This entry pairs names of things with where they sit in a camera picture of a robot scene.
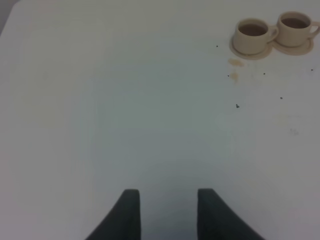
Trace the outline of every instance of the cup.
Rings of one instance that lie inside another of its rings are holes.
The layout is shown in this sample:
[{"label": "cup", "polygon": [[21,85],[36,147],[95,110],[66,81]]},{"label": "cup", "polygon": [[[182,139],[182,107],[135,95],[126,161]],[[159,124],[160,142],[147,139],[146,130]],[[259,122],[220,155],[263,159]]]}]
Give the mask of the cup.
[{"label": "cup", "polygon": [[[279,34],[275,41],[289,48],[299,47],[320,33],[320,22],[312,21],[307,15],[296,11],[282,13],[277,26]],[[312,26],[317,26],[317,30],[310,32]]]},{"label": "cup", "polygon": [[269,26],[256,18],[247,18],[238,22],[232,44],[235,50],[244,55],[256,55],[267,48],[267,43],[279,33],[277,26]]}]

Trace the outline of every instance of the white table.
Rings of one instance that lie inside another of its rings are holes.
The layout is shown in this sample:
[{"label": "white table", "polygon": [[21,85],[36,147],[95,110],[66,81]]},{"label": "white table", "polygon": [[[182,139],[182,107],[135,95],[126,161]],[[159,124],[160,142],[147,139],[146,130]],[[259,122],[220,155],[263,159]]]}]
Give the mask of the white table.
[{"label": "white table", "polygon": [[244,67],[228,44],[240,19],[319,9],[19,2],[0,37],[0,239],[82,240],[137,188],[144,240],[195,240],[197,189],[213,188],[268,240],[318,240],[320,37]]}]

